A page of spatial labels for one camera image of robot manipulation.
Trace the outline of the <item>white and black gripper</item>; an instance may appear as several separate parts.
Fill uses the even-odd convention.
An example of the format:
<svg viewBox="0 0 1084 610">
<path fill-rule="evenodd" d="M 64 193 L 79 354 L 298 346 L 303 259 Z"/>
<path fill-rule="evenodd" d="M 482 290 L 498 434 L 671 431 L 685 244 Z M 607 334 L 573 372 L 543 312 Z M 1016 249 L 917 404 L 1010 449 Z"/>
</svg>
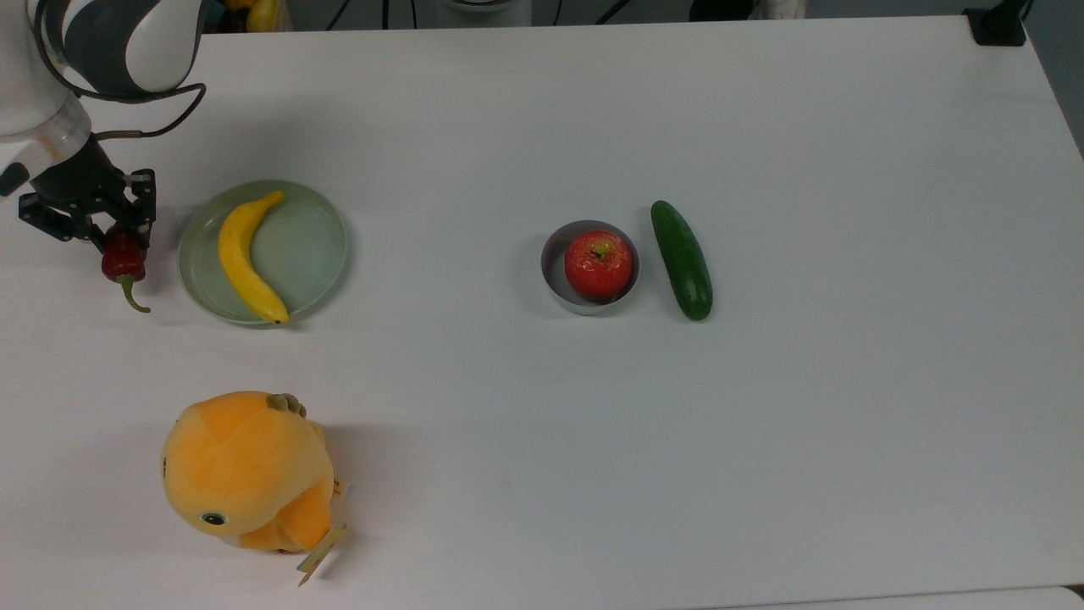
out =
<svg viewBox="0 0 1084 610">
<path fill-rule="evenodd" d="M 20 196 L 20 220 L 57 241 L 105 247 L 105 233 L 93 215 L 127 204 L 127 186 L 125 228 L 149 251 L 158 219 L 155 171 L 139 169 L 124 181 L 92 134 L 82 107 L 61 107 L 38 126 L 30 126 L 34 118 L 24 108 L 3 108 L 3 200 L 25 186 L 35 190 Z"/>
</svg>

